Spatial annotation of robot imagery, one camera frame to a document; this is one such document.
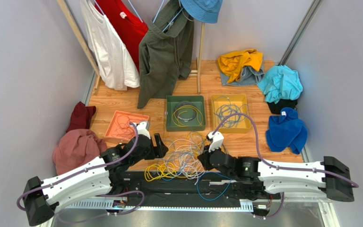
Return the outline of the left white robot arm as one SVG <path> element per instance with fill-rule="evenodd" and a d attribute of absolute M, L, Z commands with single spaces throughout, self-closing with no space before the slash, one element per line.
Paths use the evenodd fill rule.
<path fill-rule="evenodd" d="M 37 176 L 29 179 L 17 205 L 23 204 L 21 209 L 29 225 L 37 226 L 78 201 L 106 194 L 122 196 L 126 187 L 124 172 L 141 160 L 163 158 L 168 150 L 160 134 L 154 134 L 153 139 L 139 134 L 65 174 L 45 180 Z"/>

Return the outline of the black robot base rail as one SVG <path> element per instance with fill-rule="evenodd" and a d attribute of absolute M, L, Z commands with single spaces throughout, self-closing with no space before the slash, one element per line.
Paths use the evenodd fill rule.
<path fill-rule="evenodd" d="M 202 176 L 198 181 L 185 178 L 147 181 L 143 172 L 124 173 L 125 192 L 122 196 L 93 196 L 66 208 L 103 209 L 108 212 L 139 210 L 249 212 L 257 217 L 269 216 L 272 205 L 279 202 L 328 202 L 324 194 L 286 192 L 278 199 L 250 200 L 238 198 L 232 181 L 216 172 Z"/>

